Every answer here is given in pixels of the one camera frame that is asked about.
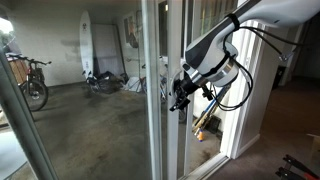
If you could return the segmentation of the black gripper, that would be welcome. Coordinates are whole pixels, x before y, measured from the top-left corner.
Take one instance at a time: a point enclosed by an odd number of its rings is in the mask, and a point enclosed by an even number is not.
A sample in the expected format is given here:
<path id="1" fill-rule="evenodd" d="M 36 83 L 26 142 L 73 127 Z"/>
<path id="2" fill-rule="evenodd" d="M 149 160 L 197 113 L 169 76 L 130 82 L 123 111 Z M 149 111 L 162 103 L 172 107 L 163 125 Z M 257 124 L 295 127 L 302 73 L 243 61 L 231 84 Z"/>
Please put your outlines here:
<path id="1" fill-rule="evenodd" d="M 184 75 L 182 79 L 174 80 L 173 91 L 176 99 L 172 101 L 169 110 L 183 110 L 190 103 L 188 96 L 199 88 L 203 91 L 203 97 L 209 96 L 209 89 L 205 85 L 198 85 L 193 82 L 189 75 Z"/>

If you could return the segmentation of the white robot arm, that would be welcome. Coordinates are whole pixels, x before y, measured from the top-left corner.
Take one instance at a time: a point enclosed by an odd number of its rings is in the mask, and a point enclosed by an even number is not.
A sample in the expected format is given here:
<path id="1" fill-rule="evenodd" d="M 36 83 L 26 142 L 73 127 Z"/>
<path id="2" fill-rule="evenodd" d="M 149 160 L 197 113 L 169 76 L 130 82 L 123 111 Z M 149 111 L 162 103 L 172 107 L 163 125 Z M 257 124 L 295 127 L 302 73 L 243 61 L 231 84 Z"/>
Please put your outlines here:
<path id="1" fill-rule="evenodd" d="M 263 30 L 248 27 L 247 21 L 253 20 L 272 28 L 291 27 L 306 22 L 319 11 L 320 0 L 247 0 L 187 46 L 181 64 L 185 77 L 172 85 L 175 102 L 170 109 L 184 109 L 190 103 L 188 96 L 198 89 L 203 91 L 205 98 L 214 99 L 216 96 L 207 84 L 225 87 L 239 74 L 246 78 L 248 88 L 253 88 L 252 75 L 236 61 L 239 51 L 232 43 L 245 28 L 258 37 L 263 36 Z"/>

